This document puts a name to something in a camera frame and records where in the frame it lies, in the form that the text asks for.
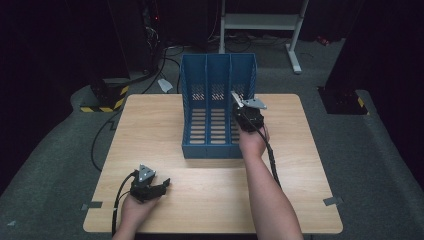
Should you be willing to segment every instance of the white metal frame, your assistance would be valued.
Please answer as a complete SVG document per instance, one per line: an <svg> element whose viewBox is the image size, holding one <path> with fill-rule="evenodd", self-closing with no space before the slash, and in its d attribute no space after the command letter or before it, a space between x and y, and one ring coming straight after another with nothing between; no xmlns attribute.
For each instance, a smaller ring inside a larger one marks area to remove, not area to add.
<svg viewBox="0 0 424 240"><path fill-rule="evenodd" d="M219 53L225 53L225 29L291 30L293 36L291 42L286 44L286 50L294 73L302 73L294 48L302 28L308 2L309 0L303 0L299 14L226 14L225 0L222 0Z"/></svg>

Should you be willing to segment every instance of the gray carpet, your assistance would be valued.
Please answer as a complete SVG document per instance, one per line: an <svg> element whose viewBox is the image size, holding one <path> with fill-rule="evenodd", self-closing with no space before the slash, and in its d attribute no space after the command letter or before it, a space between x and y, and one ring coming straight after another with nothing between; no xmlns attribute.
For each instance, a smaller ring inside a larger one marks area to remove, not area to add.
<svg viewBox="0 0 424 240"><path fill-rule="evenodd" d="M403 163L366 91L358 91L369 115L328 115L317 86L325 85L343 42L324 47L299 42L297 56L303 73L294 75L283 44L252 45L258 63L257 93L300 96L324 170L344 225L337 235L305 235L305 239L424 239L424 194ZM228 51L245 46L228 44ZM194 48L173 48L180 61ZM178 67L167 61L166 79L176 93ZM139 94L152 79L131 85ZM90 160L91 144L113 113L82 113L79 104L88 87L70 99L74 112L34 149L0 198L0 239L110 239L106 233L86 233L83 204L91 201L100 173ZM161 93L157 83L146 94ZM114 131L106 126L96 141L94 158L101 167ZM252 236L241 236L240 239ZM141 239L221 239L224 236L151 236Z"/></svg>

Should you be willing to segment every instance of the hand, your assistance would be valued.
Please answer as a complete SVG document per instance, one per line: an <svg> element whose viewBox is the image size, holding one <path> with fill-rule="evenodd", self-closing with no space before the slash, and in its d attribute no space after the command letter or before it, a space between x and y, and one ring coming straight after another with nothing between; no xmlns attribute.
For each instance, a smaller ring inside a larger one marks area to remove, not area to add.
<svg viewBox="0 0 424 240"><path fill-rule="evenodd" d="M240 126L237 125L239 131L239 147L243 154L243 158L261 158L265 149L266 144L261 135L257 132L246 132L241 130ZM259 129L261 133L267 138L269 141L268 128L266 125Z"/></svg>
<svg viewBox="0 0 424 240"><path fill-rule="evenodd" d="M128 195L122 204L121 224L113 239L132 239L159 199L160 197L141 203Z"/></svg>

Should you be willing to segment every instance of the dark curtain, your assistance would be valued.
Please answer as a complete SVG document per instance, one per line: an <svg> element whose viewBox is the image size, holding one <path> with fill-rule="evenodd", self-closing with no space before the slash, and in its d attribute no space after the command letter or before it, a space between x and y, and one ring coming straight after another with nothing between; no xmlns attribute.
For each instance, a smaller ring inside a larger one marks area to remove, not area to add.
<svg viewBox="0 0 424 240"><path fill-rule="evenodd" d="M348 36L363 0L310 0L299 39L335 42Z"/></svg>
<svg viewBox="0 0 424 240"><path fill-rule="evenodd" d="M368 90L405 163L424 186L424 2L367 0L326 83Z"/></svg>
<svg viewBox="0 0 424 240"><path fill-rule="evenodd" d="M0 3L0 194L87 85L66 16L64 1Z"/></svg>

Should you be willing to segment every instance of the yellow and black warning tape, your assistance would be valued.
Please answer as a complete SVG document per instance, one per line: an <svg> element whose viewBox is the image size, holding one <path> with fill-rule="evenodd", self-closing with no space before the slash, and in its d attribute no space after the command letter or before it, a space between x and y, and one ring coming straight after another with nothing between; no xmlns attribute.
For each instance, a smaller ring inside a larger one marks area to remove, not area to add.
<svg viewBox="0 0 424 240"><path fill-rule="evenodd" d="M366 115L370 115L370 112L365 107L364 101L359 96L358 96L358 103L359 103L359 107L361 108L361 110L364 111L364 112L366 111Z"/></svg>
<svg viewBox="0 0 424 240"><path fill-rule="evenodd" d="M80 106L80 109L82 112L114 112L118 111L122 104L124 103L125 96L128 92L129 86L125 86L121 89L119 95L117 96L117 99L115 100L114 104L111 104L110 106Z"/></svg>

